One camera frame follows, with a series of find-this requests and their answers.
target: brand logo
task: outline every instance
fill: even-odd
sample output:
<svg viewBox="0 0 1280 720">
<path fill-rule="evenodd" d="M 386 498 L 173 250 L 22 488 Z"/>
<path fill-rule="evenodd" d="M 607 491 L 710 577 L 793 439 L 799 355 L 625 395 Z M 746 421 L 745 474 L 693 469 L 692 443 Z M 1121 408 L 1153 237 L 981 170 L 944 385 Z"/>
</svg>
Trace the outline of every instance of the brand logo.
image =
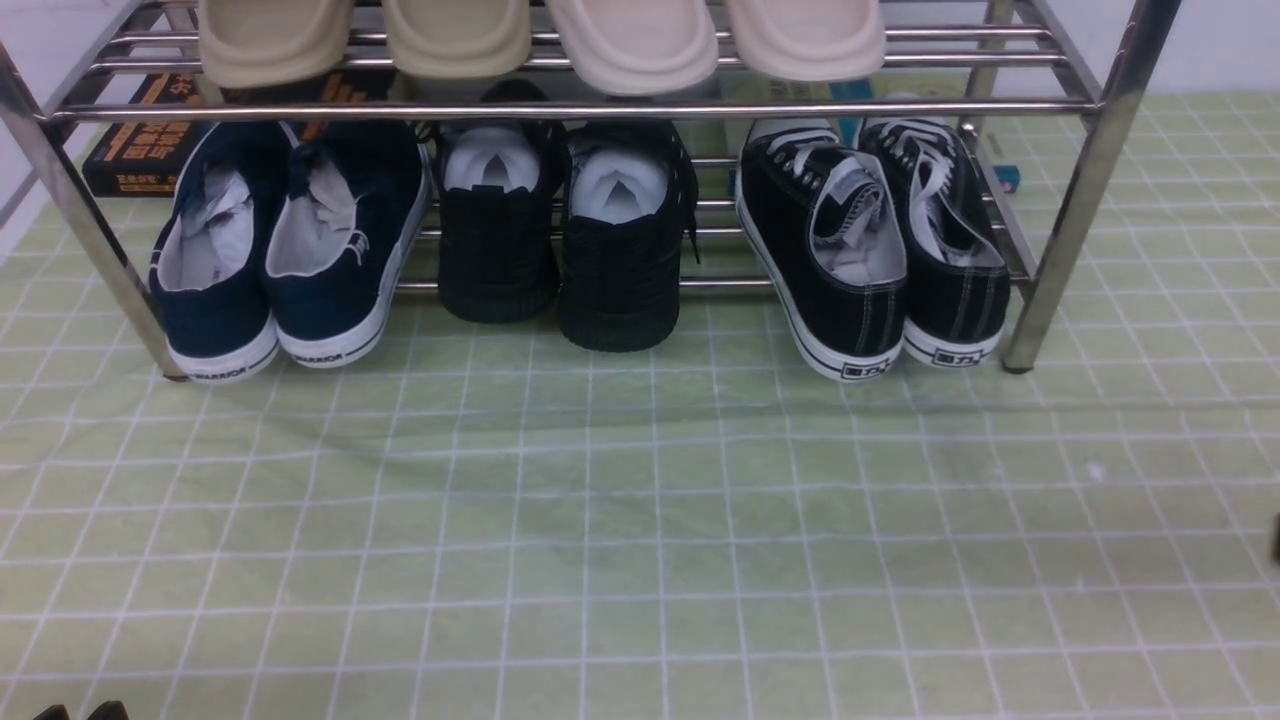
<svg viewBox="0 0 1280 720">
<path fill-rule="evenodd" d="M 351 247 L 356 251 L 356 264 L 365 264 L 365 252 L 369 252 L 369 236 L 364 231 L 356 231 L 356 240 L 351 243 Z"/>
<path fill-rule="evenodd" d="M 239 368 L 237 370 L 229 370 L 227 373 L 191 373 L 191 377 L 197 380 L 229 380 L 232 378 L 238 378 L 248 372 L 248 368 Z"/>
<path fill-rule="evenodd" d="M 883 363 L 877 363 L 876 365 L 850 365 L 845 364 L 845 369 L 840 372 L 841 379 L 846 380 L 867 380 L 870 378 L 878 378 L 888 372 L 892 360 L 884 360 Z"/>
<path fill-rule="evenodd" d="M 982 363 L 982 352 L 947 352 L 938 350 L 933 354 L 933 364 L 940 368 L 974 368 Z"/>
<path fill-rule="evenodd" d="M 311 363 L 312 365 L 324 365 L 326 363 L 337 363 L 338 360 L 342 360 L 343 357 L 346 357 L 346 355 L 343 355 L 343 354 L 339 352 L 338 355 L 323 355 L 320 357 L 298 357 L 298 361 L 300 363 Z"/>
</svg>

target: white slipper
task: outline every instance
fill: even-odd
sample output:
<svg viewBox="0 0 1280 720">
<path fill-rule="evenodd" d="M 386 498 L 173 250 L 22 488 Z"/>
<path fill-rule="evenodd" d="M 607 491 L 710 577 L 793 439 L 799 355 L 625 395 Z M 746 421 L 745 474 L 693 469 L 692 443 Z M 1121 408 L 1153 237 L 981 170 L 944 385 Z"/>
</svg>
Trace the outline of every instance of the white slipper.
<svg viewBox="0 0 1280 720">
<path fill-rule="evenodd" d="M 342 60 L 355 0 L 200 0 L 200 58 L 219 87 L 315 77 Z"/>
<path fill-rule="evenodd" d="M 884 64 L 879 0 L 726 0 L 742 60 L 805 82 L 867 77 Z"/>
<path fill-rule="evenodd" d="M 604 92 L 673 92 L 716 72 L 703 0 L 547 0 L 547 9 L 579 77 Z"/>
<path fill-rule="evenodd" d="M 392 59 L 411 76 L 500 76 L 532 47 L 529 0 L 383 0 L 383 10 Z"/>
</svg>

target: canvas sneaker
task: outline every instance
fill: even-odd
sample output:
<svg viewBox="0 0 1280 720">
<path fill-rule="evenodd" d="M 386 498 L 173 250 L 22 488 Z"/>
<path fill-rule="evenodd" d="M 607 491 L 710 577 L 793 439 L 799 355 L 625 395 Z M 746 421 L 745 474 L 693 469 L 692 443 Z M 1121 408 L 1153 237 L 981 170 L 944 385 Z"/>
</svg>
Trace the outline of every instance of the canvas sneaker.
<svg viewBox="0 0 1280 720">
<path fill-rule="evenodd" d="M 545 101 L 527 81 L 506 81 L 481 102 Z M 556 301 L 552 201 L 564 176 L 564 126 L 556 122 L 444 123 L 436 140 L 440 302 L 462 320 L 516 323 Z"/>
<path fill-rule="evenodd" d="M 685 231 L 696 250 L 692 160 L 671 122 L 593 122 L 568 147 L 561 332 L 588 350 L 648 350 L 680 316 Z"/>
<path fill-rule="evenodd" d="M 858 146 L 879 158 L 908 251 L 906 350 L 938 368 L 969 368 L 1000 343 L 1009 265 L 960 136 L 941 118 L 870 118 Z"/>
<path fill-rule="evenodd" d="M 151 255 L 148 286 L 169 354 L 191 379 L 247 378 L 279 348 L 257 270 L 297 145 L 282 123 L 214 126 L 187 160 L 173 214 Z"/>
<path fill-rule="evenodd" d="M 426 146 L 398 120 L 330 123 L 288 168 L 264 284 L 284 350 L 338 368 L 369 354 L 387 325 L 430 205 Z"/>
<path fill-rule="evenodd" d="M 759 120 L 736 188 L 805 363 L 846 382 L 888 372 L 902 350 L 906 250 L 876 158 L 827 120 Z"/>
</svg>

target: shoe rack leg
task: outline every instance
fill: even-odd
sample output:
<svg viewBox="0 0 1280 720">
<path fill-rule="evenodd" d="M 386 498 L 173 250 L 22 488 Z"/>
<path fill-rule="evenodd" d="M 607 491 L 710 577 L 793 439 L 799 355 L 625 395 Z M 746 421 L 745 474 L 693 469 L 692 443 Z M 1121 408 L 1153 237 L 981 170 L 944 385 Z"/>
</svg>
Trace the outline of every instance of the shoe rack leg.
<svg viewBox="0 0 1280 720">
<path fill-rule="evenodd" d="M 1102 109 L 1084 141 L 1041 258 L 1036 286 L 1005 352 L 1005 369 L 1010 373 L 1027 373 L 1036 365 L 1180 5 L 1181 0 L 1134 0 L 1111 77 L 1102 91 Z"/>
<path fill-rule="evenodd" d="M 1014 0 L 987 0 L 987 15 L 983 22 L 1000 26 L 1014 22 Z M 980 50 L 1004 50 L 1005 41 L 1001 38 L 983 40 L 978 47 Z M 996 91 L 998 74 L 997 65 L 974 68 L 969 73 L 969 87 L 965 88 L 965 97 L 991 97 Z M 982 122 L 983 118 L 960 118 L 960 127 L 969 126 L 974 135 L 982 136 Z"/>
<path fill-rule="evenodd" d="M 42 111 L 23 82 L 9 53 L 0 44 L 0 122 L 9 128 L 18 146 L 61 210 L 72 234 L 111 291 L 133 329 L 164 375 L 183 380 L 186 375 L 169 356 L 169 345 L 160 318 L 128 255 L 106 223 L 88 187 L 63 150 L 56 128 L 41 122 Z"/>
</svg>

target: shoe rack shelf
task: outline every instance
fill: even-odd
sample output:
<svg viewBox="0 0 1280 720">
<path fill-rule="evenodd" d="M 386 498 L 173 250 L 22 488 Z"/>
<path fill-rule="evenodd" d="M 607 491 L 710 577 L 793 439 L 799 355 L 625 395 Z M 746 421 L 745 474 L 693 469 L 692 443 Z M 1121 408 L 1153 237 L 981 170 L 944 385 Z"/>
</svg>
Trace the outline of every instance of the shoe rack shelf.
<svg viewBox="0 0 1280 720">
<path fill-rule="evenodd" d="M 530 0 L 539 6 L 541 0 Z M 886 4 L 919 4 L 922 0 L 882 0 Z M 120 74 L 195 73 L 196 12 L 192 0 L 133 0 L 118 22 L 84 55 L 79 69 L 40 105 L 32 97 L 10 56 L 0 45 L 0 120 L 17 138 L 37 177 L 67 218 L 72 232 L 93 261 L 120 307 L 165 377 L 184 379 L 169 357 L 164 332 L 146 284 L 129 263 L 110 225 L 90 195 L 63 143 L 79 123 L 170 122 L 170 120 L 355 120 L 355 119 L 562 119 L 662 118 L 754 119 L 763 117 L 856 117 L 856 115 L 946 115 L 957 118 L 961 136 L 987 181 L 986 200 L 1014 278 L 1023 293 L 1023 310 L 1005 347 L 1002 363 L 1011 373 L 1029 372 L 1061 302 L 1071 270 L 1101 206 L 1103 192 L 1129 136 L 1138 105 L 1155 70 L 1181 0 L 1133 0 L 1133 12 L 1106 83 L 1100 83 L 1062 28 L 1048 0 L 941 0 L 984 5 L 980 24 L 919 24 L 890 27 L 886 68 L 968 68 L 963 97 L 920 100 L 812 100 L 804 102 L 724 102 L 700 100 L 644 100 L 634 102 L 541 102 L 526 105 L 449 105 L 426 102 L 370 102 L 361 105 L 111 105 L 100 101 L 106 83 Z M 376 6 L 372 0 L 360 5 Z M 710 0 L 710 5 L 722 0 Z M 155 29 L 165 18 L 170 29 Z M 718 28 L 719 72 L 749 72 L 733 50 L 727 28 Z M 1010 49 L 1015 44 L 1023 49 Z M 134 50 L 150 49 L 145 55 Z M 355 31 L 343 69 L 390 69 L 387 36 Z M 996 96 L 1000 68 L 1046 68 L 1061 86 L 1060 95 L 1043 97 Z M 559 36 L 535 28 L 534 51 L 524 65 L 529 72 L 571 72 Z M 220 97 L 214 87 L 201 90 Z M 1018 218 L 1000 190 L 995 172 L 979 142 L 982 119 L 989 115 L 1075 115 L 1088 131 L 1071 182 L 1064 195 L 1057 220 L 1036 254 L 1018 224 Z M 699 158 L 701 168 L 732 168 L 736 158 Z M 732 200 L 712 197 L 699 202 L 699 213 L 724 218 Z M 736 224 L 723 219 L 703 220 L 700 234 L 740 236 Z M 424 231 L 439 238 L 439 229 Z M 767 288 L 765 277 L 691 277 L 689 291 Z M 431 292 L 431 278 L 406 278 L 403 292 Z"/>
</svg>

